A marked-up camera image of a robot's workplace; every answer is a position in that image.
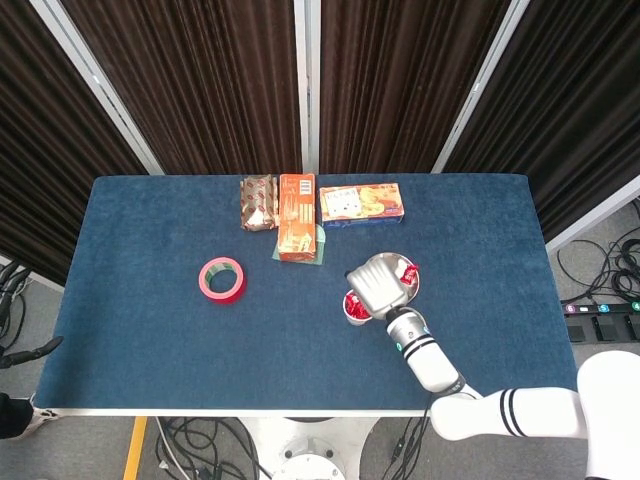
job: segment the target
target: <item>metal bowl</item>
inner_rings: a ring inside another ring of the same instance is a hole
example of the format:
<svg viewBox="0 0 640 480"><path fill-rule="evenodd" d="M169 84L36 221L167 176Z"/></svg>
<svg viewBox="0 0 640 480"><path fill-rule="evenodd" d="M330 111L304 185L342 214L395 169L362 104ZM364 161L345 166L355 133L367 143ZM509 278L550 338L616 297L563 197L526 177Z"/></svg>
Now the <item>metal bowl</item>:
<svg viewBox="0 0 640 480"><path fill-rule="evenodd" d="M404 255L393 252L378 253L377 255L374 255L369 260L367 260L367 262L370 262L377 257L382 258L398 278L402 278L407 267L409 265L413 265L413 262ZM409 302L411 302L411 300L413 300L418 294L418 291L420 291L420 272L416 272L416 282L413 285L406 285L403 283L402 286L407 291Z"/></svg>

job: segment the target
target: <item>package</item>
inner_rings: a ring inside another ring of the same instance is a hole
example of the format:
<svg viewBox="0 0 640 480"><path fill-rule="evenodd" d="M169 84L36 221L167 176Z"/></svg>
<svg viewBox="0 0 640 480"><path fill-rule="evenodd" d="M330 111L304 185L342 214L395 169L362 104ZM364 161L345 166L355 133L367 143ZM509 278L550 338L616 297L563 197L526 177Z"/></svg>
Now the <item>package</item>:
<svg viewBox="0 0 640 480"><path fill-rule="evenodd" d="M278 186L275 177L259 175L240 182L242 228L257 232L278 226Z"/></svg>
<svg viewBox="0 0 640 480"><path fill-rule="evenodd" d="M316 255L316 196L313 174L280 175L278 254L285 262L313 260Z"/></svg>
<svg viewBox="0 0 640 480"><path fill-rule="evenodd" d="M320 205L325 228L398 223L404 216L397 183L323 187Z"/></svg>

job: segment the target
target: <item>box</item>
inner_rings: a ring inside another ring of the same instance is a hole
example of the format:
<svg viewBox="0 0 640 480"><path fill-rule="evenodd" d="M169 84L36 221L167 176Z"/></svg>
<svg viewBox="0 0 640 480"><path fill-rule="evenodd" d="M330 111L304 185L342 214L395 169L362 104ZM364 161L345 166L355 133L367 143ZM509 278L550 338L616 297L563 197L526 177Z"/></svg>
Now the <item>box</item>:
<svg viewBox="0 0 640 480"><path fill-rule="evenodd" d="M323 187L320 205L326 228L399 223L404 216L397 183Z"/></svg>
<svg viewBox="0 0 640 480"><path fill-rule="evenodd" d="M280 260L299 262L316 255L316 182L313 174L280 175Z"/></svg>

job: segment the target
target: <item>yellow tape on floor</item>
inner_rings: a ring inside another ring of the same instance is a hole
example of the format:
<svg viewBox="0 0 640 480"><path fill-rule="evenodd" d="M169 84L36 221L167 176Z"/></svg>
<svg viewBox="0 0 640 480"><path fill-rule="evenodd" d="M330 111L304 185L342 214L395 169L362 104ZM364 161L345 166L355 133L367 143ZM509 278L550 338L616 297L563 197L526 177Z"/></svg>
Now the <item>yellow tape on floor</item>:
<svg viewBox="0 0 640 480"><path fill-rule="evenodd" d="M123 480L136 480L138 478L138 465L140 464L140 454L144 442L144 431L147 428L147 417L136 417L131 432L131 443L129 444L129 455L127 456L127 466L124 469Z"/></svg>

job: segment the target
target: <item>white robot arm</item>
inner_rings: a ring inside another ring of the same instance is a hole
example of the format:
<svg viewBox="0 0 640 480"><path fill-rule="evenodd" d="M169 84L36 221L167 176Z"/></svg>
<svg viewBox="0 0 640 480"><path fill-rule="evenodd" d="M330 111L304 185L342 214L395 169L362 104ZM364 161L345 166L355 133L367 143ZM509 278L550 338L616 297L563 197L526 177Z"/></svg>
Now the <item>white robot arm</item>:
<svg viewBox="0 0 640 480"><path fill-rule="evenodd" d="M578 372L578 392L523 388L482 396L467 385L430 334L422 315L406 307L406 291L383 261L370 260L347 275L421 385L438 396L431 406L435 431L445 439L480 434L588 438L587 479L638 478L640 357L605 352Z"/></svg>

